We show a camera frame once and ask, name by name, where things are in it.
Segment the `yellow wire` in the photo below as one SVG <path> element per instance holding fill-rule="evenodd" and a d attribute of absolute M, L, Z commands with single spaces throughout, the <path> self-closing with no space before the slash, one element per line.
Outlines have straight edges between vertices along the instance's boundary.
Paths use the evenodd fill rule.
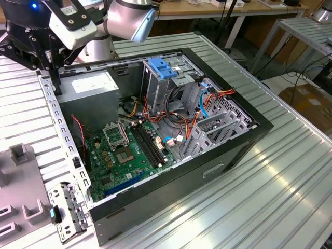
<path fill-rule="evenodd" d="M 134 110 L 131 112 L 131 114 L 127 115 L 127 117 L 130 118 L 130 117 L 134 116 L 136 113 L 136 108 L 137 108 L 137 101 L 135 101 Z"/>

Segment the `cardboard box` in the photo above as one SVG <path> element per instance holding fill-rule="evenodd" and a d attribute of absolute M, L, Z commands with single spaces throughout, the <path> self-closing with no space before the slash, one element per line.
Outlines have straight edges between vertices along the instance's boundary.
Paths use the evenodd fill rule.
<path fill-rule="evenodd" d="M 288 104 L 292 98 L 293 88 L 288 87 L 279 94 Z M 332 100 L 317 88 L 311 84 L 297 86 L 292 108 L 326 135 L 332 135 Z"/>

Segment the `table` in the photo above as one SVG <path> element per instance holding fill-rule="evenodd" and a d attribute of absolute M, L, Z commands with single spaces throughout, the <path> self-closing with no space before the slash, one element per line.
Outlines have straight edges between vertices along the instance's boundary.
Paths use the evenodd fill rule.
<path fill-rule="evenodd" d="M 332 37 L 332 24 L 320 24 L 309 17 L 280 19 L 276 20 L 270 33 L 259 49 L 253 64 L 250 67 L 251 73 L 256 69 L 260 58 L 266 51 L 278 29 L 286 31 L 286 39 L 290 35 L 293 35 L 311 47 L 311 51 L 308 53 L 305 63 L 301 66 L 300 70 L 305 69 L 309 63 L 311 63 L 310 59 L 316 51 L 320 52 L 324 56 L 332 53 L 332 46 L 327 43 L 327 39 Z M 285 39 L 281 40 L 281 42 L 277 45 L 276 50 L 280 50 L 285 42 Z"/>
<path fill-rule="evenodd" d="M 115 43 L 120 56 L 190 47 L 274 128 L 238 166 L 103 248 L 320 248 L 332 232 L 332 141 L 202 35 Z M 70 179 L 34 72 L 0 57 L 0 151 L 31 144 L 45 188 Z M 45 226 L 6 249 L 96 248 L 92 227 L 65 246 Z"/>
<path fill-rule="evenodd" d="M 243 8 L 235 8 L 231 14 L 232 17 L 237 17 L 232 32 L 226 42 L 225 48 L 231 48 L 234 40 L 242 26 L 242 23 L 247 16 L 261 16 L 261 15 L 281 15 L 296 13 L 296 17 L 302 17 L 307 6 L 290 7 L 281 9 L 272 9 L 262 4 L 258 0 L 252 0 L 250 3 L 245 3 Z M 167 1 L 160 4 L 160 16 L 156 17 L 158 20 L 174 20 L 174 19 L 195 19 L 195 18 L 213 18 L 221 17 L 223 8 L 218 8 L 212 4 L 204 3 L 199 6 L 194 6 L 186 0 L 181 1 Z"/>

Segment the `chip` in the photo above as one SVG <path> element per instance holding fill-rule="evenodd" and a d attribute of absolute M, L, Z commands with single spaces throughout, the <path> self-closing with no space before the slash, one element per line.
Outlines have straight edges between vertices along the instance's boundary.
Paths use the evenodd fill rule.
<path fill-rule="evenodd" d="M 134 155 L 128 147 L 118 149 L 116 152 L 116 157 L 118 158 L 120 164 L 131 161 L 134 159 Z"/>
<path fill-rule="evenodd" d="M 111 183 L 111 179 L 109 177 L 106 177 L 104 179 L 101 179 L 102 185 L 107 185 L 109 183 Z"/>

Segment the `blue pcie slot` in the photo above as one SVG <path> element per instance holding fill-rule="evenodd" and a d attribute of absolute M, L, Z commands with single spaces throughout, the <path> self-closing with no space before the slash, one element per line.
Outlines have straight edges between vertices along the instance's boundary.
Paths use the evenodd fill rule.
<path fill-rule="evenodd" d="M 112 195 L 124 188 L 129 187 L 130 185 L 133 185 L 134 183 L 139 182 L 142 179 L 142 176 L 145 174 L 145 171 L 141 174 L 139 174 L 138 176 L 135 176 L 133 179 L 130 179 L 124 183 L 121 183 L 120 185 L 113 187 L 107 191 L 104 191 L 104 195 L 108 196 L 108 195 Z"/>

